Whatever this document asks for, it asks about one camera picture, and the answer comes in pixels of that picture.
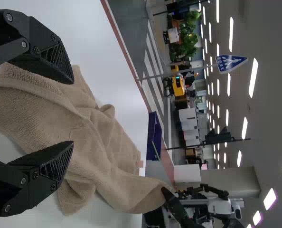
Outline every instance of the crosswalk stripe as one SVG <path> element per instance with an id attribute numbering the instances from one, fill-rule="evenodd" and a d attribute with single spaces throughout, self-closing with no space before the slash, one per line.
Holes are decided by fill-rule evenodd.
<path id="1" fill-rule="evenodd" d="M 157 46 L 156 46 L 154 35 L 152 33 L 152 30 L 151 30 L 150 21 L 148 21 L 148 25 L 147 26 L 148 26 L 148 29 L 149 29 L 149 32 L 150 32 L 151 42 L 152 42 L 152 44 L 154 46 L 154 50 L 155 50 L 156 57 L 157 57 L 157 60 L 158 60 L 160 72 L 161 72 L 161 74 L 163 74 L 163 68 L 162 68 L 162 65 L 161 65 L 160 56 L 159 56 L 159 53 L 158 53 L 158 49 L 157 49 Z"/>
<path id="2" fill-rule="evenodd" d="M 164 135 L 164 124 L 163 124 L 163 121 L 160 117 L 160 114 L 158 112 L 158 109 L 157 109 L 157 106 L 155 104 L 155 101 L 154 101 L 154 98 L 152 96 L 152 93 L 150 91 L 150 87 L 149 87 L 149 84 L 147 82 L 147 80 L 143 80 L 143 83 L 142 83 L 142 88 L 143 88 L 143 91 L 144 91 L 144 94 L 146 96 L 146 99 L 150 105 L 150 109 L 152 112 L 156 111 L 157 112 L 157 115 L 158 115 L 158 119 L 159 119 L 159 122 L 160 122 L 160 125 L 161 125 L 161 129 L 162 129 L 162 135 Z"/>
<path id="3" fill-rule="evenodd" d="M 154 76 L 154 72 L 153 72 L 153 70 L 151 68 L 150 59 L 149 59 L 149 56 L 147 54 L 147 51 L 145 51 L 144 63 L 145 63 L 145 66 L 147 68 L 147 71 L 149 73 L 149 76 Z M 164 114 L 164 105 L 163 105 L 163 100 L 162 100 L 160 91 L 158 89 L 158 83 L 157 83 L 155 78 L 151 78 L 150 80 L 151 80 L 151 83 L 152 83 L 152 85 L 154 87 L 154 91 L 156 93 L 157 100 L 158 100 L 158 103 L 159 103 L 159 106 L 161 108 L 162 115 L 163 115 Z"/>
<path id="4" fill-rule="evenodd" d="M 170 122 L 170 99 L 168 99 L 168 124 L 169 124 L 169 148 L 172 148 L 171 146 L 171 122 Z M 168 150 L 168 153 L 169 153 L 171 161 L 173 162 L 172 150 Z"/>
<path id="5" fill-rule="evenodd" d="M 157 66 L 157 62 L 156 62 L 156 58 L 155 58 L 154 52 L 153 52 L 151 44 L 150 44 L 150 38 L 149 38 L 148 34 L 146 35 L 146 43 L 147 43 L 147 47 L 148 47 L 148 49 L 150 51 L 150 57 L 151 57 L 153 65 L 154 65 L 156 75 L 159 75 L 160 74 L 159 73 L 159 69 L 158 69 L 158 66 Z M 159 85 L 160 85 L 161 91 L 163 93 L 163 83 L 162 83 L 161 77 L 158 77 L 158 81 L 159 81 Z"/>

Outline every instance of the white box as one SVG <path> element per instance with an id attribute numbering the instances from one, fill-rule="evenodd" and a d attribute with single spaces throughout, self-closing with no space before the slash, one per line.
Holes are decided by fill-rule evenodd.
<path id="1" fill-rule="evenodd" d="M 175 165 L 175 182 L 200 182 L 200 167 L 198 164 Z"/>

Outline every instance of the road sign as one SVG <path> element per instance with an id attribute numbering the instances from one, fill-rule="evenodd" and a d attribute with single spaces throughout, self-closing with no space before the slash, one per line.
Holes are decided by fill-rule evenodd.
<path id="1" fill-rule="evenodd" d="M 216 56 L 215 60 L 218 64 L 219 73 L 227 74 L 246 63 L 247 57 L 222 55 Z"/>

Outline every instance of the knitted towel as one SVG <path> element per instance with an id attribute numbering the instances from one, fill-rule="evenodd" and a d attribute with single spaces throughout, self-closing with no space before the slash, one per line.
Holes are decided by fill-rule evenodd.
<path id="1" fill-rule="evenodd" d="M 160 180 L 139 176 L 140 152 L 107 104 L 98 108 L 79 66 L 64 85 L 12 64 L 0 66 L 0 132 L 26 153 L 75 143 L 58 199 L 65 215 L 77 212 L 97 190 L 115 210 L 146 213 L 165 199 Z"/>

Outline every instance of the white table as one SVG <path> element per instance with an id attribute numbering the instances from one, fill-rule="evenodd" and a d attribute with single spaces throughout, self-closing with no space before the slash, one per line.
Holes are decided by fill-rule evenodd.
<path id="1" fill-rule="evenodd" d="M 61 37 L 72 64 L 79 64 L 86 82 L 102 104 L 116 107 L 116 118 L 146 160 L 148 111 L 99 0 L 0 0 L 0 9 L 33 16 Z M 23 155 L 0 134 L 0 161 Z M 141 227 L 141 215 L 114 211 L 96 195 L 73 216 L 62 215 L 56 194 L 23 214 L 0 218 L 11 228 Z"/>

